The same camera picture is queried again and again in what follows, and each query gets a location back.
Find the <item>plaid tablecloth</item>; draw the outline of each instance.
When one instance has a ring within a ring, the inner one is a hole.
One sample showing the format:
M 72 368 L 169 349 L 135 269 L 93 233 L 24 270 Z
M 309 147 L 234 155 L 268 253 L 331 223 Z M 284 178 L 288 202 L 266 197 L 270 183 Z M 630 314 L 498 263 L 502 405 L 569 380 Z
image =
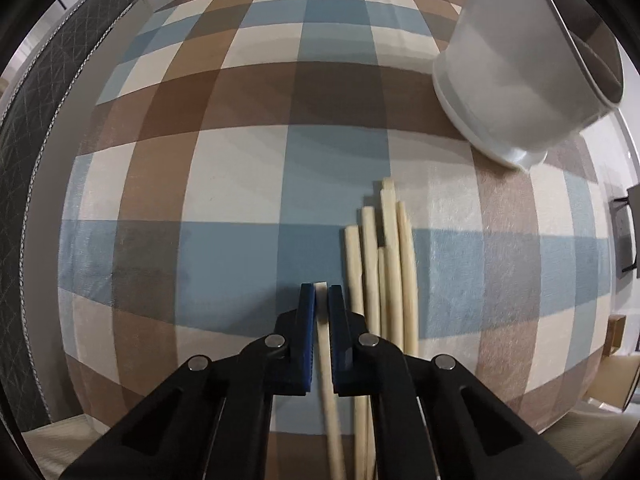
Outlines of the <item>plaid tablecloth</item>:
M 191 355 L 267 334 L 300 283 L 344 283 L 340 232 L 386 176 L 415 228 L 422 355 L 453 354 L 537 430 L 575 403 L 609 314 L 604 200 L 581 137 L 525 174 L 449 123 L 431 62 L 463 4 L 176 0 L 151 17 L 65 204 L 60 319 L 87 413 L 114 424 Z M 272 430 L 270 474 L 328 475 L 317 380 L 275 400 Z

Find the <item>wooden stick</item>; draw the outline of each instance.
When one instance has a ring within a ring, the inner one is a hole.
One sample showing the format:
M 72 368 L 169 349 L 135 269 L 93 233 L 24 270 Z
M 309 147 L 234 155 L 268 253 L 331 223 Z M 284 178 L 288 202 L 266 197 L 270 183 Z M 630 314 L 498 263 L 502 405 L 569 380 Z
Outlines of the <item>wooden stick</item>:
M 386 290 L 388 293 L 389 341 L 403 350 L 404 328 L 402 322 L 402 271 L 398 241 L 398 218 L 396 218 L 395 189 L 380 191 L 382 202 L 382 224 L 385 232 Z
M 378 288 L 378 238 L 376 213 L 370 206 L 362 208 L 362 255 L 364 260 L 365 313 L 369 332 L 380 335 L 380 289 Z M 371 402 L 367 399 L 366 478 L 373 480 L 376 467 L 376 440 L 373 433 Z
M 344 450 L 334 382 L 331 375 L 331 350 L 329 341 L 329 319 L 327 312 L 326 282 L 315 283 L 316 289 L 316 333 L 318 334 L 318 355 L 320 361 L 320 380 L 322 392 L 322 410 L 324 428 L 329 454 L 329 471 L 332 480 L 346 480 Z
M 418 357 L 418 277 L 415 269 L 414 233 L 404 202 L 398 202 L 397 208 L 404 307 L 404 353 Z
M 388 297 L 386 294 L 386 265 L 384 247 L 378 247 L 378 288 L 380 289 L 380 335 L 383 338 L 388 339 L 389 312 Z
M 347 256 L 347 281 L 351 310 L 364 316 L 362 297 L 362 260 L 360 256 L 360 234 L 357 225 L 344 229 L 344 245 Z M 354 480 L 366 480 L 367 463 L 367 397 L 353 399 L 354 434 Z

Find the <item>table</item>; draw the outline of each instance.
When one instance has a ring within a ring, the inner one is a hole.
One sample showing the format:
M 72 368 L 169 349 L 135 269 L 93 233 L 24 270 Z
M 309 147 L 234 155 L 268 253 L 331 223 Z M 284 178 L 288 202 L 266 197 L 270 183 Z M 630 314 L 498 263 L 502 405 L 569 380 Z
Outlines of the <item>table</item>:
M 525 174 L 449 123 L 430 71 L 463 4 L 177 0 L 151 17 L 65 203 L 61 326 L 87 413 L 114 424 L 191 355 L 268 333 L 300 283 L 343 284 L 341 231 L 386 176 L 414 226 L 423 357 L 454 355 L 536 430 L 571 408 L 610 311 L 606 206 L 581 137 Z M 312 388 L 275 399 L 280 477 L 327 478 Z

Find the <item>beige fabric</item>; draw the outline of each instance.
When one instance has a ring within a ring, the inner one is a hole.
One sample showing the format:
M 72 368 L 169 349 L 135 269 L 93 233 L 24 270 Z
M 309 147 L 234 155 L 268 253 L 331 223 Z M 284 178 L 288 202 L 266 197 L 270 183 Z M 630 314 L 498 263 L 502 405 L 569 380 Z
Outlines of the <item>beige fabric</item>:
M 580 402 L 542 437 L 560 452 L 585 480 L 600 480 L 638 425 L 640 416 L 612 413 Z
M 93 444 L 107 427 L 88 415 L 78 415 L 23 433 L 46 480 L 58 480 L 66 467 Z

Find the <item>chair leg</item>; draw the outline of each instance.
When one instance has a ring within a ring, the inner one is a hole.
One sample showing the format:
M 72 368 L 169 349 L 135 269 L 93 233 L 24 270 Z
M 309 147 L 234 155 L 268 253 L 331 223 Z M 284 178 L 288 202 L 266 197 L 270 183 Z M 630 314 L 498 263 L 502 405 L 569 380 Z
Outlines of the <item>chair leg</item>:
M 633 264 L 629 265 L 628 267 L 625 267 L 624 269 L 622 269 L 622 272 L 629 272 L 630 270 L 634 270 L 638 268 L 638 255 L 636 254 L 636 259 L 634 260 Z

